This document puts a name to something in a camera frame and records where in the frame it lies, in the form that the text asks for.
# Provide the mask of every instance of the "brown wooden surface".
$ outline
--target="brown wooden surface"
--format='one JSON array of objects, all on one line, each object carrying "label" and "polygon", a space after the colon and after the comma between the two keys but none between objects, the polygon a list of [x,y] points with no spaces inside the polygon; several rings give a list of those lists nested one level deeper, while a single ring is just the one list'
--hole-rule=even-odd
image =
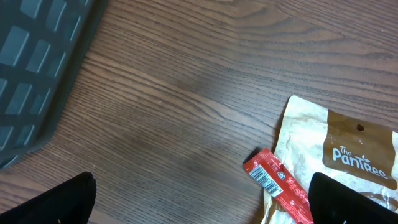
[{"label": "brown wooden surface", "polygon": [[398,130],[397,9],[110,0],[55,136],[1,174],[1,209],[87,170],[103,223],[259,223],[241,162],[289,96]]}]

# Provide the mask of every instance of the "gray plastic basket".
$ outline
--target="gray plastic basket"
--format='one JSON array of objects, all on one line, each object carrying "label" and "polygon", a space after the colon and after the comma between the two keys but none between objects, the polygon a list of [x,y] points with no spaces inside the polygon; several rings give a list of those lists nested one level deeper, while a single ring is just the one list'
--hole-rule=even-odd
[{"label": "gray plastic basket", "polygon": [[0,0],[0,169],[51,137],[107,0]]}]

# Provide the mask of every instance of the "food package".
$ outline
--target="food package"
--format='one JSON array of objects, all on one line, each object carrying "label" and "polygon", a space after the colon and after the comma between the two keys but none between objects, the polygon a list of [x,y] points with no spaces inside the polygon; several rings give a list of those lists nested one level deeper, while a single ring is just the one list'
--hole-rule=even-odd
[{"label": "food package", "polygon": [[[398,212],[398,134],[291,96],[274,155],[307,192],[321,172]],[[295,223],[264,191],[263,223]]]}]

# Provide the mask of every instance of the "barcode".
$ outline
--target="barcode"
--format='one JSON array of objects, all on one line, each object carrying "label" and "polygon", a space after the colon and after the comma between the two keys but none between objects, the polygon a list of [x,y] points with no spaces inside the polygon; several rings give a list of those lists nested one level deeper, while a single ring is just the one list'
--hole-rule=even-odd
[{"label": "barcode", "polygon": [[274,179],[272,179],[261,165],[254,168],[254,170],[250,172],[250,176],[261,184],[273,197],[276,197],[283,192],[282,188],[274,181]]}]

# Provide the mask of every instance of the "red and white packet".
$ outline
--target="red and white packet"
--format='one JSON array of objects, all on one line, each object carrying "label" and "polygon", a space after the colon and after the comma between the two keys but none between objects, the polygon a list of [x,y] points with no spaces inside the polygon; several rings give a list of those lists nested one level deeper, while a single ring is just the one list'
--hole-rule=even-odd
[{"label": "red and white packet", "polygon": [[243,168],[280,203],[296,223],[313,224],[308,193],[269,149],[257,153],[243,164]]}]

